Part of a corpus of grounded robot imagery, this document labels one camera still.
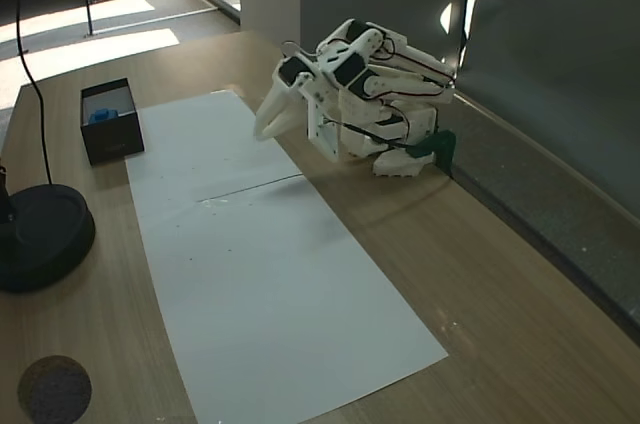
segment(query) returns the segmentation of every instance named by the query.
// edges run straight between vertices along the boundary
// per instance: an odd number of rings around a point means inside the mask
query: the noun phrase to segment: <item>sunlight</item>
[[[98,21],[110,17],[126,16],[140,12],[153,11],[155,8],[146,0],[114,0],[100,2],[91,6],[91,18]],[[20,22],[22,37],[51,31],[61,27],[73,26],[87,22],[86,7],[77,7],[65,11],[44,14],[42,16],[23,19]],[[15,23],[0,26],[0,43],[16,38]]]
[[[26,60],[33,77],[39,81],[92,64],[179,43],[171,29],[159,29],[124,36],[87,39],[77,44],[29,53]],[[13,107],[20,87],[28,82],[18,57],[0,61],[0,109]]]
[[[451,11],[453,11],[453,2],[445,8],[444,12],[440,16],[440,25],[444,29],[444,32],[449,34],[451,32]]]
[[[467,0],[467,15],[464,19],[464,31],[467,36],[471,35],[471,22],[473,20],[473,11],[476,8],[476,0]]]

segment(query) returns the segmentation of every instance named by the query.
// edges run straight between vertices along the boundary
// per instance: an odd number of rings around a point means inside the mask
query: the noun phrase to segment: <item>wooden table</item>
[[[63,282],[32,295],[0,295],[2,422],[26,422],[17,383],[30,363],[54,354],[76,359],[91,376],[94,394],[81,422],[196,422],[156,301],[125,164],[89,166],[80,89],[126,76],[139,107],[233,89],[255,110],[278,58],[257,36],[235,34],[42,82],[53,178],[84,194],[98,234]],[[35,93],[23,88],[2,154],[13,192],[45,181],[37,125]],[[434,169],[413,180],[374,179],[369,164],[332,165],[302,131],[281,144],[450,354],[314,423],[639,422],[640,350],[456,183]]]

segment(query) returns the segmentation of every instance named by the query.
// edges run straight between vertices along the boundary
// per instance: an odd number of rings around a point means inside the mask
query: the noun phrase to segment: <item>floor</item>
[[[36,80],[110,59],[239,31],[205,0],[115,0],[94,4],[88,36],[82,0],[29,0],[22,23],[26,60]],[[0,145],[20,87],[12,6],[0,8]]]

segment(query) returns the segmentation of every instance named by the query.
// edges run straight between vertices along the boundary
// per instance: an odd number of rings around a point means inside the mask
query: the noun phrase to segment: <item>green mount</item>
[[[416,159],[435,153],[436,167],[451,176],[451,166],[453,165],[457,141],[456,135],[451,131],[436,131],[418,144],[406,149],[406,151],[407,154]]]

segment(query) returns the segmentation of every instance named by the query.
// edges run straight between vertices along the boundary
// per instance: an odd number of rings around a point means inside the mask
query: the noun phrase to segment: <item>blue object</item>
[[[96,122],[108,121],[109,119],[115,119],[118,117],[118,111],[115,109],[99,109],[89,118],[89,124],[95,124]]]

